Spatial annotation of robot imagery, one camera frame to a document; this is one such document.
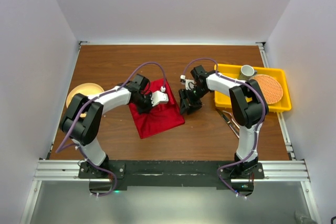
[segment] yellow tray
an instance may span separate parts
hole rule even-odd
[[[240,68],[241,66],[238,65],[218,64],[218,71],[231,78],[238,78]],[[253,68],[258,71],[258,74],[267,74],[275,78],[280,83],[282,89],[284,90],[283,91],[284,95],[281,98],[281,100],[275,104],[271,104],[268,106],[269,111],[283,112],[291,110],[292,105],[290,103],[285,72],[282,69],[277,68],[259,68],[259,67],[253,67]],[[232,108],[230,97],[217,91],[215,91],[215,104],[217,107],[221,108]]]

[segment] white backdrop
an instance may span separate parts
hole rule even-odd
[[[56,0],[0,0],[0,223],[19,223],[54,138],[77,43]]]
[[[283,68],[293,109],[285,113],[298,158],[305,158],[322,223],[336,216],[336,0],[291,0],[266,43]]]
[[[266,41],[289,0],[57,0],[74,35],[94,42]]]

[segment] knife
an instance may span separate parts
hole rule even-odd
[[[231,122],[231,120],[219,109],[216,109],[218,114],[220,114],[220,116],[224,119],[224,121],[227,123],[227,125],[231,128],[231,130],[233,131],[233,133],[235,133],[236,137],[239,138],[239,131],[236,130],[236,128],[234,127],[233,123]]]

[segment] wood grain surface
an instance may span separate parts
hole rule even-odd
[[[82,46],[69,92],[86,82],[97,83],[104,90],[111,89],[124,82],[138,65],[157,61],[165,69],[169,85],[179,102],[180,75],[191,60],[200,57],[211,57],[224,64],[263,66],[257,46]],[[214,67],[207,61],[200,61],[193,67],[198,65],[209,70]],[[187,77],[191,77],[191,69],[188,69]],[[150,80],[162,78],[155,65],[145,66],[139,73]],[[184,125],[142,140],[128,106],[120,106],[102,117],[98,140],[110,159],[232,160],[238,139],[216,112],[214,93],[207,94],[202,102],[201,110],[185,116]],[[55,153],[64,136],[58,130],[50,159],[81,159],[74,148]],[[288,160],[275,113],[267,115],[261,128],[258,153],[260,160]]]

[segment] red cloth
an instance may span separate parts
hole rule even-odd
[[[163,85],[163,79],[152,81],[150,91],[160,90]],[[184,124],[183,116],[180,115],[180,108],[168,83],[166,84],[166,92],[169,102],[159,104],[152,108],[149,114],[139,114],[136,105],[129,104],[133,120],[141,139],[169,130],[171,128]]]

